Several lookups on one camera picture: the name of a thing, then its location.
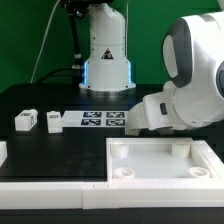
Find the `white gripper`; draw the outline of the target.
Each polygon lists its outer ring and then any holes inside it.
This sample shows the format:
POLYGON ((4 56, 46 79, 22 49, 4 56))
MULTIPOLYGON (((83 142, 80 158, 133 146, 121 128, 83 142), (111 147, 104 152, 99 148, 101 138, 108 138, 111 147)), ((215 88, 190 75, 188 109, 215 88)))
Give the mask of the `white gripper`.
POLYGON ((187 125, 174 110, 173 93, 173 90, 167 90, 146 95, 141 103, 136 104, 127 113, 125 134, 138 135, 141 129, 186 129, 187 125))

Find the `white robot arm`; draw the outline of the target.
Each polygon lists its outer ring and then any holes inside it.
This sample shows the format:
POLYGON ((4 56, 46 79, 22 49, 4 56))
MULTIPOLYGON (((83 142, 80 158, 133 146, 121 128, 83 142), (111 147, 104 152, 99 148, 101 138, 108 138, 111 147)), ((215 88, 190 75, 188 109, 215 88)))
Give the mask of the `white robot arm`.
MULTIPOLYGON (((190 130, 224 120, 224 0, 215 13, 177 19, 162 44, 170 80, 127 114, 126 131, 190 130)), ((91 53, 84 63, 83 93, 116 96, 133 90, 125 56, 125 20, 103 3, 90 8, 91 53)))

